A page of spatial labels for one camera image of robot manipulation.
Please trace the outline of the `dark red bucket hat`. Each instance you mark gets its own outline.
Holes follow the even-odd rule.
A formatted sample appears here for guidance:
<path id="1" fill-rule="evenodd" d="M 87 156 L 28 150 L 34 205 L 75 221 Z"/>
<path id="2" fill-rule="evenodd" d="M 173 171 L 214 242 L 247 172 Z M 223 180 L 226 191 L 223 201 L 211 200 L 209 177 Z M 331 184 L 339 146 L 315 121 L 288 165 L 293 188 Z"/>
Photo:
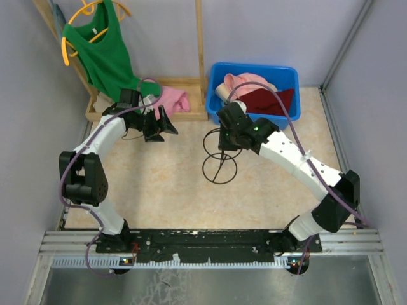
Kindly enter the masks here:
<path id="1" fill-rule="evenodd" d="M 276 94 L 281 99 L 286 111 L 289 112 L 294 89 L 278 91 Z M 240 97 L 240 101 L 246 104 L 248 113 L 284 116 L 277 98 L 266 89 L 257 89 L 243 95 Z"/>

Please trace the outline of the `black wire hat stand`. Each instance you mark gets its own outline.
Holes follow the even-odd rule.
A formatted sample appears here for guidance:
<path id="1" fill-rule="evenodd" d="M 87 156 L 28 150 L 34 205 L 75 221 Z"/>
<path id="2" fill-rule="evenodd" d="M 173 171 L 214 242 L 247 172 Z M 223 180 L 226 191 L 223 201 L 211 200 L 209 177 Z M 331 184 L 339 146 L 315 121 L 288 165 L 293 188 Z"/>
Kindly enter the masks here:
<path id="1" fill-rule="evenodd" d="M 228 154 L 228 151 L 225 149 L 219 149 L 218 152 L 209 152 L 209 150 L 207 149 L 207 146 L 206 146 L 206 140 L 209 136 L 211 136 L 215 133 L 221 134 L 221 128 L 217 127 L 217 128 L 213 128 L 213 129 L 209 130 L 205 134 L 205 136 L 203 137 L 203 140 L 202 140 L 202 147 L 203 147 L 204 152 L 207 155 L 207 157 L 204 159 L 204 161 L 202 163 L 202 174 L 203 174 L 204 178 L 207 181 L 209 181 L 211 184 L 225 185 L 225 184 L 229 184 L 231 181 L 233 181 L 238 174 L 238 163 L 237 163 L 236 159 L 241 155 L 242 149 L 235 150 L 236 154 L 234 154 L 234 155 Z M 210 178 L 205 172 L 205 166 L 210 159 L 219 161 L 219 166 L 218 166 L 213 178 Z M 227 179 L 225 181 L 217 181 L 220 171 L 223 169 L 224 164 L 226 162 L 233 163 L 234 169 L 235 169 L 234 173 L 229 179 Z"/>

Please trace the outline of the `pink bucket hat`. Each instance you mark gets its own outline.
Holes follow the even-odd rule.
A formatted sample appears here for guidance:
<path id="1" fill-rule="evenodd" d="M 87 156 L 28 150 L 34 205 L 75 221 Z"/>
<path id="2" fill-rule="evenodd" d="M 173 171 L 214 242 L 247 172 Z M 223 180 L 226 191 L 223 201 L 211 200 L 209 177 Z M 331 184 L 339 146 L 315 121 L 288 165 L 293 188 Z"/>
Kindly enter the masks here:
<path id="1" fill-rule="evenodd" d="M 276 90 L 276 87 L 269 83 L 264 77 L 248 72 L 239 75 L 228 73 L 224 76 L 223 83 L 230 92 L 234 90 L 232 100 L 238 100 L 238 98 L 243 95 L 264 88 L 258 85 L 258 83 L 267 85 L 271 89 Z"/>

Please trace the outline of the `wooden clothes rack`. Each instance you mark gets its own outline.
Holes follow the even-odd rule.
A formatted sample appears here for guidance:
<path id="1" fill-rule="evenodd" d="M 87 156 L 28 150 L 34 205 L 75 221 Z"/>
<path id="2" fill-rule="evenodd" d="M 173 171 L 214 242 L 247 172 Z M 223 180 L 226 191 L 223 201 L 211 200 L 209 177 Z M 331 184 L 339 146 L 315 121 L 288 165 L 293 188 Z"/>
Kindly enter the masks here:
<path id="1" fill-rule="evenodd" d="M 171 120 L 206 121 L 208 78 L 204 65 L 201 1 L 123 1 L 123 38 L 138 76 L 185 91 L 190 109 Z"/>

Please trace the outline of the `blue plastic bin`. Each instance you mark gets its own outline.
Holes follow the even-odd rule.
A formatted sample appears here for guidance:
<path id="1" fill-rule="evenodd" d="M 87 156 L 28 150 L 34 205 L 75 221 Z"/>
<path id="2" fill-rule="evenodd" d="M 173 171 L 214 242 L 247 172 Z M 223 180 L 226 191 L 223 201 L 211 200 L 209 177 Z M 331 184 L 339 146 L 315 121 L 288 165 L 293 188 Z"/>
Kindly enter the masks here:
<path id="1" fill-rule="evenodd" d="M 219 123 L 217 112 L 226 99 L 243 102 L 253 121 L 264 117 L 288 127 L 301 116 L 298 73 L 292 67 L 218 62 L 212 66 L 205 108 L 210 119 Z"/>

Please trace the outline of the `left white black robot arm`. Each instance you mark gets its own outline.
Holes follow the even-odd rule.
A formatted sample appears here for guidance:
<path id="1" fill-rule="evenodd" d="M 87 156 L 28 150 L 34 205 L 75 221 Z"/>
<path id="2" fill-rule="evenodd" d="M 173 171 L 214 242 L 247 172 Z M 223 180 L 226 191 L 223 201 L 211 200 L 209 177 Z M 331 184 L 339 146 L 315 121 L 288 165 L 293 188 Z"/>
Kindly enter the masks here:
<path id="1" fill-rule="evenodd" d="M 119 101 L 104 110 L 86 140 L 59 156 L 60 200 L 97 221 L 94 244 L 98 253 L 128 252 L 134 244 L 128 222 L 107 197 L 109 185 L 102 164 L 118 139 L 131 129 L 141 132 L 145 142 L 162 142 L 163 133 L 178 133 L 157 98 L 143 98 L 138 90 L 123 89 Z"/>

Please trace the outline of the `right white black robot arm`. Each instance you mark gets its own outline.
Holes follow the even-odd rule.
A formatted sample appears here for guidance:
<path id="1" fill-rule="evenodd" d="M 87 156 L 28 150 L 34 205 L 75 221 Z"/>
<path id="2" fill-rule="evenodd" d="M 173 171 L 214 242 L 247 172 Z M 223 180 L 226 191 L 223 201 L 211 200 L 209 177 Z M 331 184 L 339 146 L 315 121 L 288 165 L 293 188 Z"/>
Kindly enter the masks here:
<path id="1" fill-rule="evenodd" d="M 350 215 L 356 215 L 360 178 L 354 171 L 342 173 L 301 151 L 280 128 L 266 118 L 253 121 L 236 102 L 218 113 L 221 147 L 245 149 L 285 169 L 319 200 L 316 207 L 295 217 L 271 241 L 276 252 L 296 252 L 307 239 L 322 231 L 337 232 Z"/>

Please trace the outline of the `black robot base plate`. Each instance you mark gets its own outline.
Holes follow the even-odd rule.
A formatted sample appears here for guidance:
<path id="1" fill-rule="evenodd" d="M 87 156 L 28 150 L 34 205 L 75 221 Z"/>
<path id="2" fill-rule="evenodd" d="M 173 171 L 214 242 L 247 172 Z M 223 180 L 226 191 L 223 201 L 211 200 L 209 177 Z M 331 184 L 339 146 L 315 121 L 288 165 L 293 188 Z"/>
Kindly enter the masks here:
<path id="1" fill-rule="evenodd" d="M 288 231 L 267 229 L 175 230 L 124 227 L 117 235 L 101 234 L 96 240 L 98 254 L 129 253 L 122 264 L 169 263 L 237 264 L 273 263 L 285 254 L 309 255 L 322 250 L 320 238 L 297 241 Z"/>

